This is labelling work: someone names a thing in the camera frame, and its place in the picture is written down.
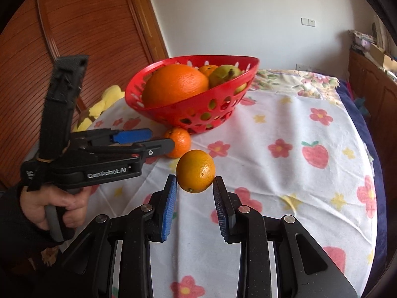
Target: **screw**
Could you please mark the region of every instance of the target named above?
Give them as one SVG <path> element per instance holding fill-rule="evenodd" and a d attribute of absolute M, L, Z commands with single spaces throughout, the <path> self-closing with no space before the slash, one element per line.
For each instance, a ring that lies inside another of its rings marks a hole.
<path fill-rule="evenodd" d="M 295 218 L 292 215 L 285 215 L 284 220 L 285 220 L 285 222 L 287 222 L 289 224 L 295 223 Z"/>
<path fill-rule="evenodd" d="M 245 206 L 245 205 L 239 206 L 239 212 L 241 212 L 241 213 L 249 213 L 250 210 L 251 209 L 248 206 Z"/>
<path fill-rule="evenodd" d="M 142 212 L 150 212 L 152 209 L 153 209 L 153 206 L 150 205 L 150 204 L 143 204 L 143 205 L 140 207 L 140 210 L 141 210 Z"/>
<path fill-rule="evenodd" d="M 108 219 L 108 217 L 105 214 L 99 214 L 97 217 L 95 217 L 95 222 L 103 223 L 107 219 Z"/>

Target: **orange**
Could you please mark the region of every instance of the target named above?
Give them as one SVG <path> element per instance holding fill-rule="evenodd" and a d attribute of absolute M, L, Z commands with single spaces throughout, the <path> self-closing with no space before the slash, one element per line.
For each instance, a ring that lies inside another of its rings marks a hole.
<path fill-rule="evenodd" d="M 215 178 L 215 163 L 211 156 L 201 150 L 190 150 L 178 161 L 176 180 L 189 193 L 201 193 Z"/>
<path fill-rule="evenodd" d="M 215 70 L 215 69 L 217 69 L 218 68 L 218 66 L 217 65 L 204 65 L 204 66 L 201 66 L 199 69 L 198 69 L 198 71 L 200 72 L 200 73 L 203 73 L 205 76 L 210 76 L 211 75 L 211 73 Z"/>
<path fill-rule="evenodd" d="M 208 77 L 188 65 L 160 68 L 147 81 L 142 102 L 146 108 L 173 104 L 208 90 Z"/>
<path fill-rule="evenodd" d="M 175 143 L 174 149 L 166 154 L 167 157 L 180 158 L 190 150 L 190 145 L 192 143 L 190 134 L 181 127 L 173 127 L 167 130 L 164 134 L 164 138 L 170 138 Z"/>

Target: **stuffed toy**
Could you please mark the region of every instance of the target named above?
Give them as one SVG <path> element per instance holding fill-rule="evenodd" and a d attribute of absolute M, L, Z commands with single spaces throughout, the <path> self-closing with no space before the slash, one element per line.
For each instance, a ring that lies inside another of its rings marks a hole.
<path fill-rule="evenodd" d="M 89 109 L 80 113 L 79 120 L 73 128 L 73 132 L 85 131 L 98 117 L 110 108 L 119 99 L 124 97 L 125 92 L 118 85 L 108 87 L 102 94 L 102 99 Z"/>

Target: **human hand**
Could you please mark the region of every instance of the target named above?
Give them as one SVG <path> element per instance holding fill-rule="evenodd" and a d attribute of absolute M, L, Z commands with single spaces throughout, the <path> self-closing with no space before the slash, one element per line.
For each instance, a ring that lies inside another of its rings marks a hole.
<path fill-rule="evenodd" d="M 44 207 L 54 205 L 66 208 L 63 220 L 66 227 L 76 228 L 84 223 L 91 186 L 72 195 L 53 185 L 43 185 L 38 191 L 24 187 L 19 198 L 23 214 L 42 230 L 49 230 Z"/>

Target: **red plastic basket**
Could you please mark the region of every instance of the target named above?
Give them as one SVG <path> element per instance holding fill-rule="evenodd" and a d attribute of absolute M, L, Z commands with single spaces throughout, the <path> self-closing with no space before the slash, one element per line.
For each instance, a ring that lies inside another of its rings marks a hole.
<path fill-rule="evenodd" d="M 144 79 L 159 68 L 175 63 L 197 68 L 207 64 L 235 65 L 244 73 L 186 100 L 158 108 L 145 108 L 141 99 Z M 126 89 L 126 103 L 140 114 L 159 123 L 183 127 L 189 133 L 205 132 L 221 125 L 232 115 L 235 106 L 251 85 L 258 66 L 258 58 L 247 56 L 194 55 L 164 59 L 142 69 L 131 79 Z M 236 89 L 245 83 L 247 86 L 234 95 Z"/>

